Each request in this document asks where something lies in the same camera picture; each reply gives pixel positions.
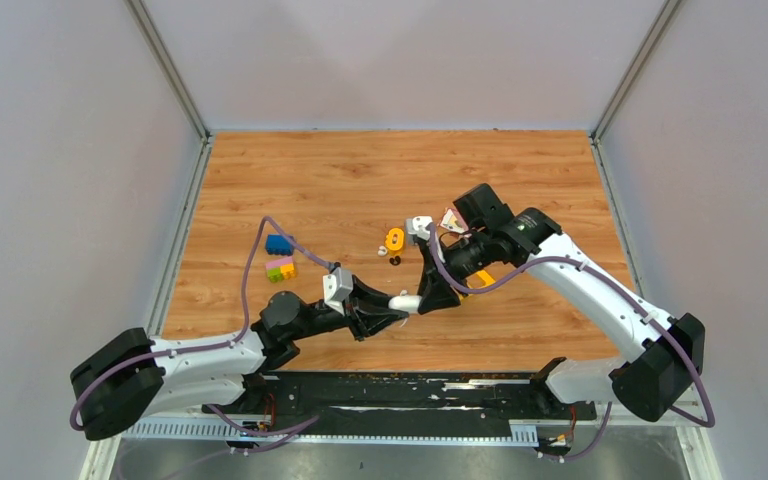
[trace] wood grain surface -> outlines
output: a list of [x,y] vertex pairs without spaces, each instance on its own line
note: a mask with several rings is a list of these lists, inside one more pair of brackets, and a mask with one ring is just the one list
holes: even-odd
[[[422,265],[377,255],[404,219],[439,221],[451,202],[487,182],[514,213],[542,209],[592,259],[630,284],[584,132],[376,131],[223,133],[213,148],[167,316],[164,337],[216,335],[242,325],[240,281],[263,215],[368,285],[416,291]],[[260,245],[248,298],[252,321],[271,295],[322,298],[325,270],[296,253],[299,276],[269,283]],[[498,278],[509,267],[495,266]],[[536,370],[556,356],[592,359],[615,348],[580,312],[536,279],[412,316],[364,342],[348,330],[297,342],[293,370]]]

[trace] cable clip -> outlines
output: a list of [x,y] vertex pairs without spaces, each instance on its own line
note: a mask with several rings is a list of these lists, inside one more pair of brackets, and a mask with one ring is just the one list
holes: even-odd
[[588,265],[590,265],[590,259],[587,257],[584,257],[584,260],[582,260],[581,263],[579,263],[578,266],[575,267],[575,269],[581,272],[585,268],[587,268]]

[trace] wall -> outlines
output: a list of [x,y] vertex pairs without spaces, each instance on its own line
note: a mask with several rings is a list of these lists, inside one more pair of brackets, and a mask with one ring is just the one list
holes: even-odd
[[647,295],[708,329],[724,478],[768,478],[768,2],[685,3],[604,145]]
[[198,142],[124,2],[0,2],[0,479],[74,479],[71,369],[141,325]]
[[595,126],[662,0],[147,0],[213,129]]

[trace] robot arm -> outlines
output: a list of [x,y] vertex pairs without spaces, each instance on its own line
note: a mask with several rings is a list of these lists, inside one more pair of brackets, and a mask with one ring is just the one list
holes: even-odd
[[[242,337],[170,341],[150,340],[142,329],[123,332],[72,372],[76,397],[85,397],[80,408],[85,436],[106,438],[165,410],[230,404],[243,396],[250,375],[280,368],[297,356],[295,340],[348,328],[362,341],[412,313],[459,306],[457,291],[482,293],[526,268],[596,323],[622,356],[583,363],[552,360],[532,377],[532,384],[543,388],[545,403],[619,400],[641,418],[658,420],[692,380],[675,351],[648,324],[651,319],[671,324],[668,331],[701,372],[702,324],[689,314],[676,320],[622,287],[545,214],[529,208],[514,216],[486,184],[454,204],[469,234],[452,245],[443,246],[432,236],[436,229],[430,217],[406,220],[409,243],[423,256],[417,295],[380,292],[335,264],[323,277],[321,300],[305,303],[292,292],[279,292]],[[494,262],[510,263],[518,271],[485,289],[465,286],[468,276]],[[647,317],[639,311],[648,312]],[[124,363],[129,368],[106,373]],[[94,389],[85,392],[93,383]]]

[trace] gray floor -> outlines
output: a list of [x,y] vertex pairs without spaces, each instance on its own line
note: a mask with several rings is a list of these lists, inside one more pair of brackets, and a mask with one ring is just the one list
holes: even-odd
[[[594,428],[576,429],[583,448]],[[119,462],[127,480],[160,480],[222,442],[125,440]],[[222,455],[181,472],[175,479],[688,479],[675,430],[610,427],[602,443],[580,461],[558,465],[538,460],[531,449],[509,447],[416,447],[291,444],[251,457]]]

